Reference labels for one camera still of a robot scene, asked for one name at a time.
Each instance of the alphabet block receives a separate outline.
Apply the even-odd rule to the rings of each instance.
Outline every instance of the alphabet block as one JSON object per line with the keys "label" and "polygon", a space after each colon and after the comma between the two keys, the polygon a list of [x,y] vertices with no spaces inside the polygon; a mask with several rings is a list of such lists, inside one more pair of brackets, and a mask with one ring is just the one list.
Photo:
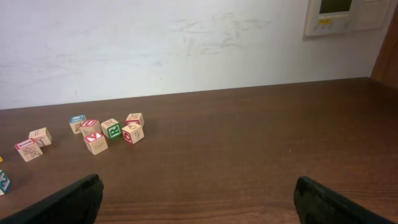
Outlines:
{"label": "alphabet block", "polygon": [[135,144],[144,137],[142,126],[136,123],[131,123],[122,128],[123,138],[130,144]]}
{"label": "alphabet block", "polygon": [[101,133],[101,125],[98,120],[86,120],[80,126],[81,133],[83,137],[86,137],[89,134],[94,134],[95,132]]}
{"label": "alphabet block", "polygon": [[51,135],[47,128],[41,128],[29,133],[29,138],[35,139],[39,147],[48,146],[52,142]]}
{"label": "alphabet block", "polygon": [[19,154],[24,158],[25,162],[31,161],[43,154],[35,139],[28,139],[15,145]]}
{"label": "alphabet block", "polygon": [[129,116],[127,116],[127,119],[126,119],[126,125],[129,125],[131,123],[136,123],[143,127],[144,126],[144,117],[142,116],[142,113],[129,114]]}
{"label": "alphabet block", "polygon": [[105,137],[98,132],[87,135],[85,137],[85,142],[88,150],[94,155],[97,155],[98,153],[108,148]]}
{"label": "alphabet block", "polygon": [[69,124],[72,128],[73,133],[81,133],[80,126],[83,122],[86,121],[86,115],[79,115],[70,118]]}
{"label": "alphabet block", "polygon": [[0,195],[4,195],[8,192],[11,186],[11,181],[6,174],[0,170]]}
{"label": "alphabet block", "polygon": [[101,123],[102,132],[109,139],[114,139],[122,135],[122,128],[115,119],[109,119]]}

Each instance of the dark screen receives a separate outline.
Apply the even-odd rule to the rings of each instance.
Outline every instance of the dark screen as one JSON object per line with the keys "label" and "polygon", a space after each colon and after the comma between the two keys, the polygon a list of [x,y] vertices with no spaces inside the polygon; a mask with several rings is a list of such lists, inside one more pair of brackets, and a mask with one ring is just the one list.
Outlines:
{"label": "dark screen", "polygon": [[320,14],[331,12],[347,12],[353,0],[322,0]]}

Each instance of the blue block face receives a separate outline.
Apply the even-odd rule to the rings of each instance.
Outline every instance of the blue block face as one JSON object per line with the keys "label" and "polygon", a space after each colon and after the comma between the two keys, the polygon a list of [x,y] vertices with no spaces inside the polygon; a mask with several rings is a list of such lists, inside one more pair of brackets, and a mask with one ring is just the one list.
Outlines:
{"label": "blue block face", "polygon": [[0,170],[0,191],[2,191],[4,194],[8,192],[11,186],[11,181],[8,179],[6,174]]}
{"label": "blue block face", "polygon": [[84,119],[85,119],[85,115],[74,116],[74,117],[70,118],[69,123],[83,121]]}

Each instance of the yellow button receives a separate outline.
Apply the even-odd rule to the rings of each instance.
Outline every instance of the yellow button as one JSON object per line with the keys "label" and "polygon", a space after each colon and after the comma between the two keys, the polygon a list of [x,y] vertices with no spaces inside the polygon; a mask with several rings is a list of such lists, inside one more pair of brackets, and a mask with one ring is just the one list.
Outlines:
{"label": "yellow button", "polygon": [[319,25],[329,25],[329,24],[333,24],[333,19],[320,19],[318,21]]}

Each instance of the wooden door frame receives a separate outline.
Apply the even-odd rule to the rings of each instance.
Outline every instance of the wooden door frame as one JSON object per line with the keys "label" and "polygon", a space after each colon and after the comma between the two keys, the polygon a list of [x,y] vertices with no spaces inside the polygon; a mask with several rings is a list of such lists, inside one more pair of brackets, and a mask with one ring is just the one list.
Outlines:
{"label": "wooden door frame", "polygon": [[371,78],[398,87],[398,4],[373,67]]}

